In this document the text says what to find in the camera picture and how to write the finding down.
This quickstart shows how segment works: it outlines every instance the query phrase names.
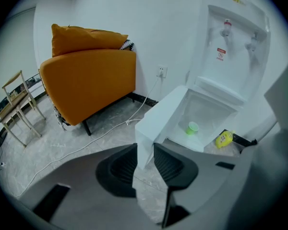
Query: warning label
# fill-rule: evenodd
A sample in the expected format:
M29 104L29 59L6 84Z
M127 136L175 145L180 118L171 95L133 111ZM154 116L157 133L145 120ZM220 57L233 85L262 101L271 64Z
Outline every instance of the warning label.
M226 51L223 50L223 49L221 49L221 48L217 48L217 51L218 51L218 57L217 57L217 59L223 61L223 60L224 60L223 57L224 57L224 55L226 54Z

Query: white wall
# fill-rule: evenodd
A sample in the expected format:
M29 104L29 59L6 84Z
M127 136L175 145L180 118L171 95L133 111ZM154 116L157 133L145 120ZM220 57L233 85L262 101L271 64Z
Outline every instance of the white wall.
M37 67L52 57L51 25L69 25L72 0L38 0L34 16L34 49Z
M237 115L232 128L245 135L260 125L272 110L264 93L288 64L288 29L267 0L251 0L270 18L271 48L258 92ZM156 80L156 66L168 67L168 76L150 95L161 100L180 84L192 65L199 0L73 0L77 26L128 34L138 57L136 93L147 95Z
M36 74L33 47L34 10L9 19L0 30L0 102L6 97L2 86L18 71L25 79ZM17 80L7 87L12 91L22 82Z
M147 95L158 64L167 78L151 93L161 100L185 84L194 49L199 0L74 0L77 26L128 34L138 57L136 93Z

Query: red label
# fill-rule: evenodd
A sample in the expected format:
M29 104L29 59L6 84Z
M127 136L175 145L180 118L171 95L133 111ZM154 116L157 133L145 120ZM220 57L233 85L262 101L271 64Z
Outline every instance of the red label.
M226 54L226 51L223 50L223 49L221 49L221 48L217 48L217 50L218 50L219 52L223 53L223 54Z

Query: wooden chair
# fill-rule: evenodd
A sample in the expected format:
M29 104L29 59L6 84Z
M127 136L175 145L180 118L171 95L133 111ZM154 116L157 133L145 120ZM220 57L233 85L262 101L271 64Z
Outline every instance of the wooden chair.
M22 81L24 83L24 90L21 91L16 97L14 97L13 99L11 99L10 95L7 93L6 91L6 86L10 85L12 82L14 82L19 76L21 76ZM25 102L29 102L30 106L35 110L39 112L39 114L43 117L43 119L46 119L43 114L41 113L41 111L39 110L35 99L33 98L33 96L31 95L31 93L29 92L29 89L25 83L24 80L24 76L22 71L17 72L13 77L11 77L10 80L7 81L6 84L3 85L3 90L6 94L6 97L9 101L9 103L1 110L0 112L0 123L3 124L3 126L5 127L5 129L11 133L11 135L17 140L19 141L24 147L26 147L26 144L24 144L23 142L21 142L19 140L19 138L16 137L15 134L13 134L11 132L11 130L9 129L9 127L6 124L6 121L8 119L8 117L12 117L14 114L17 114L19 116L19 118L30 128L30 130L32 130L38 137L41 137L42 135L40 133L38 133L36 131L36 129L33 127L33 125L30 123L30 121L26 118L25 114L23 113L23 111L21 110L21 106L25 103Z

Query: green cup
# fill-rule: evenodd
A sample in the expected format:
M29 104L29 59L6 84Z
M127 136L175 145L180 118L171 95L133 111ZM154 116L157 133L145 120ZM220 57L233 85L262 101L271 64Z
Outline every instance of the green cup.
M186 130L186 133L188 135L194 135L195 133L197 133L197 131L198 131L198 125L196 124L196 122L190 122Z

